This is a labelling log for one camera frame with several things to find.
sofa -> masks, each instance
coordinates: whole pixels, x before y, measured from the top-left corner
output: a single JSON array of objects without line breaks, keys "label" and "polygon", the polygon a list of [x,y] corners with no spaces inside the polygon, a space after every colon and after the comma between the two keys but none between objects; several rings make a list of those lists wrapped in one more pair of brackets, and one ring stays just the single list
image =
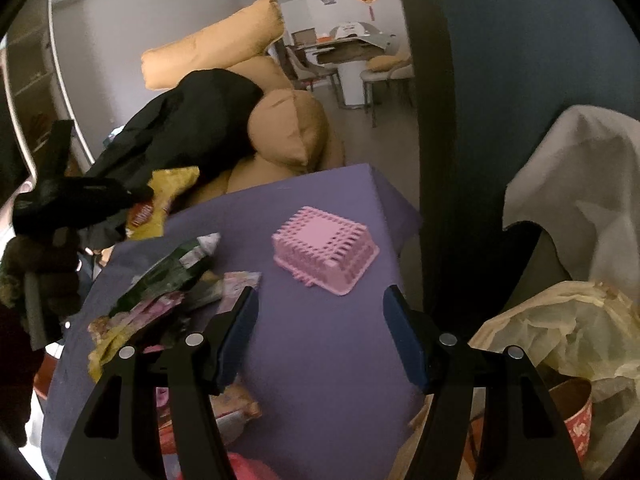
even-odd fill
[{"label": "sofa", "polygon": [[280,65],[264,53],[284,33],[276,0],[257,0],[229,18],[174,43],[146,51],[148,89],[174,88],[194,70],[223,68],[264,92],[248,121],[255,154],[183,197],[182,207],[226,193],[344,165],[342,142],[311,92],[295,90]]}]

green snack bag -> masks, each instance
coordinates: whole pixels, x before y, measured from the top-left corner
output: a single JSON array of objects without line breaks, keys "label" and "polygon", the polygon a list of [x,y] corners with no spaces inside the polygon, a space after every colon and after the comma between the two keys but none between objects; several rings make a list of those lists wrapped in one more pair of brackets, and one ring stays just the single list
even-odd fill
[{"label": "green snack bag", "polygon": [[109,317],[119,312],[128,312],[140,301],[157,298],[174,290],[191,288],[209,269],[210,257],[219,241],[220,234],[212,233],[178,246],[120,296],[109,312]]}]

white wall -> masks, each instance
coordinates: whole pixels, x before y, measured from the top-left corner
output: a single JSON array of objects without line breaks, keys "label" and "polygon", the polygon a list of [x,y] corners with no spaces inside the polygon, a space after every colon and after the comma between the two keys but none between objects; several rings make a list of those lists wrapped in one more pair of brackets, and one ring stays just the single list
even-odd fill
[{"label": "white wall", "polygon": [[291,0],[280,4],[284,18],[285,43],[293,44],[291,33],[314,27],[306,0]]},{"label": "white wall", "polygon": [[360,0],[336,0],[325,5],[321,0],[306,0],[316,28],[316,34],[328,34],[341,22],[367,22],[386,34],[396,34],[396,46],[408,43],[404,13],[400,0],[377,0],[373,3],[375,21],[371,21],[369,6]]},{"label": "white wall", "polygon": [[159,94],[145,89],[140,55],[239,8],[238,0],[72,0],[54,8],[60,68],[94,155]]}]

red floral paper cup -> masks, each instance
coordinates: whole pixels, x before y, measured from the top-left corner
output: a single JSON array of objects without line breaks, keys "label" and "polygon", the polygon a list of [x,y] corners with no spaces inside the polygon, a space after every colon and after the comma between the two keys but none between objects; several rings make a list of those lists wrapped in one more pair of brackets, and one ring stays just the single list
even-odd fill
[{"label": "red floral paper cup", "polygon": [[586,379],[573,378],[549,390],[562,420],[574,443],[580,462],[589,448],[591,434],[591,383]]}]

blue gripper pad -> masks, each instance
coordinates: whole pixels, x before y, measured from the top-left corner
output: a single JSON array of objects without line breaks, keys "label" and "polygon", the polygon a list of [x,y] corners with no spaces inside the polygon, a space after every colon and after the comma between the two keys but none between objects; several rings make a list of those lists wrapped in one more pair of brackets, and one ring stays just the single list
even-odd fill
[{"label": "blue gripper pad", "polygon": [[258,319],[258,293],[251,289],[247,296],[241,294],[234,306],[235,309],[239,309],[239,313],[226,334],[218,353],[216,385],[221,392],[235,380],[242,364],[255,322]]},{"label": "blue gripper pad", "polygon": [[429,384],[426,371],[426,356],[400,301],[393,288],[389,287],[385,290],[383,313],[386,326],[394,339],[407,378],[411,383],[426,392]]}]

